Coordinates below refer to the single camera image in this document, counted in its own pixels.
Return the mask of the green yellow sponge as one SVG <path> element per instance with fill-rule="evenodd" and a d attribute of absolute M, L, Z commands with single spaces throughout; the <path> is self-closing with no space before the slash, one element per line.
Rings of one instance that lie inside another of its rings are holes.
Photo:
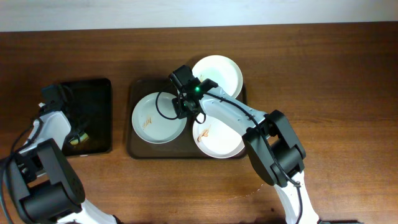
<path fill-rule="evenodd" d="M 89 135 L 87 135 L 86 133 L 76 134 L 69 140 L 69 144 L 71 144 L 72 146 L 77 146 L 89 140 L 89 138 Z"/>

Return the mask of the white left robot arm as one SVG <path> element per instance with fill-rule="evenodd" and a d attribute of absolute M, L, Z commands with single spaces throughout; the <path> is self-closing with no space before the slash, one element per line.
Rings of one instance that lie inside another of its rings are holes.
<path fill-rule="evenodd" d="M 88 121 L 74 108 L 75 97 L 65 85 L 42 89 L 45 102 L 23 131 L 21 147 L 11 146 L 1 161 L 1 188 L 7 188 L 24 223 L 120 223 L 85 196 L 83 184 L 62 152 L 88 139 Z"/>

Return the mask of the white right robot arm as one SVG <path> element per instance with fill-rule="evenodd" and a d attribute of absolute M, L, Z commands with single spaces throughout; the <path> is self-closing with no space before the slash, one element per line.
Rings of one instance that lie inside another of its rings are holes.
<path fill-rule="evenodd" d="M 257 175 L 275 188 L 287 223 L 320 223 L 304 181 L 306 153 L 285 115 L 255 110 L 229 96 L 210 79 L 171 80 L 178 90 L 173 100 L 178 117 L 200 112 L 236 131 Z"/>

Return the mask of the white plate with sauce stain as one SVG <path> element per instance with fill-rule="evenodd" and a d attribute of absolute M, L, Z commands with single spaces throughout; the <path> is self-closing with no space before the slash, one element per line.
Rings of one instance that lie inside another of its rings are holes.
<path fill-rule="evenodd" d="M 151 93 L 143 97 L 134 107 L 131 115 L 131 123 L 135 133 L 146 142 L 152 144 L 164 144 L 177 138 L 185 129 L 187 118 L 165 119 L 159 114 L 155 106 L 155 100 L 160 112 L 169 117 L 176 117 L 172 99 L 175 95 L 162 92 Z"/>

